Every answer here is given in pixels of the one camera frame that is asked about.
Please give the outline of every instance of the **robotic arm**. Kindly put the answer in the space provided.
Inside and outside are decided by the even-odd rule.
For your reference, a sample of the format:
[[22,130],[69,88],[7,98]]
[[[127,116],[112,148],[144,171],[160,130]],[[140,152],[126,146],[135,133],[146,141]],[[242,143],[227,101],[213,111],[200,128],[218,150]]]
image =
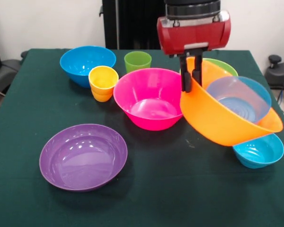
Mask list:
[[221,11],[221,0],[164,0],[166,16],[158,18],[157,30],[161,49],[170,57],[179,57],[182,91],[191,91],[191,74],[186,58],[195,56],[192,77],[202,85],[204,51],[225,47],[231,20]]

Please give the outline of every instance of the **dark green table cover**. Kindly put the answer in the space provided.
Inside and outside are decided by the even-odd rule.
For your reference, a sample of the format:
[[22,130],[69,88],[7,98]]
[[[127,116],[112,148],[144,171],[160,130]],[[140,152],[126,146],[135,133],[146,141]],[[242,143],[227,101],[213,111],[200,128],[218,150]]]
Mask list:
[[[245,168],[232,148],[205,139],[183,118],[165,131],[142,130],[113,98],[98,103],[69,80],[59,65],[65,52],[31,50],[0,108],[0,227],[284,226],[284,157],[263,169]],[[115,51],[120,76],[127,52]],[[153,67],[179,70],[178,59],[149,52]],[[249,51],[205,56],[268,89]],[[273,107],[284,121],[274,99]],[[40,152],[54,134],[83,123],[118,131],[128,160],[96,191],[57,189],[40,174]],[[284,130],[278,135],[284,143]]]

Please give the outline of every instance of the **purple bowl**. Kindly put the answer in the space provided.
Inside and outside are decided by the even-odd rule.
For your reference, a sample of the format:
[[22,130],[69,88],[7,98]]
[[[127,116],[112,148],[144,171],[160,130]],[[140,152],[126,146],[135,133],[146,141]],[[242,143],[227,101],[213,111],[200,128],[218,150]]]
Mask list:
[[40,171],[52,185],[87,192],[105,185],[123,168],[127,146],[115,130],[81,124],[54,135],[40,155]]

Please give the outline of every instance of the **orange bowl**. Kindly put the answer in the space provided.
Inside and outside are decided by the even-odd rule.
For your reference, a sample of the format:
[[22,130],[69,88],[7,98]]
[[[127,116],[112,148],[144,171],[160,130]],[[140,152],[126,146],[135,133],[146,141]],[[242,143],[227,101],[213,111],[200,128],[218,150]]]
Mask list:
[[[202,71],[203,86],[192,78],[191,92],[181,94],[181,111],[192,127],[209,140],[224,146],[234,146],[283,129],[282,120],[273,108],[270,108],[260,122],[254,124],[238,116],[208,94],[205,88],[211,82],[230,76],[220,67],[209,63],[203,62],[207,64],[207,69]],[[188,64],[188,68],[189,72],[192,72],[191,64]]]

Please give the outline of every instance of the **green bowl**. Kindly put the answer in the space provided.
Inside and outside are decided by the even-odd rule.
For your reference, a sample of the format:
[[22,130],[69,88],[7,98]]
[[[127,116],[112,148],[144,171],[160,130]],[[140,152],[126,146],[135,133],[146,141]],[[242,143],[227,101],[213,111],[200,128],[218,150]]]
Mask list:
[[239,76],[238,72],[231,65],[227,64],[226,62],[223,62],[223,61],[220,61],[220,60],[217,60],[217,59],[213,59],[213,58],[203,58],[203,60],[209,61],[212,64],[219,66],[220,68],[224,69],[225,71],[228,71],[233,76]]

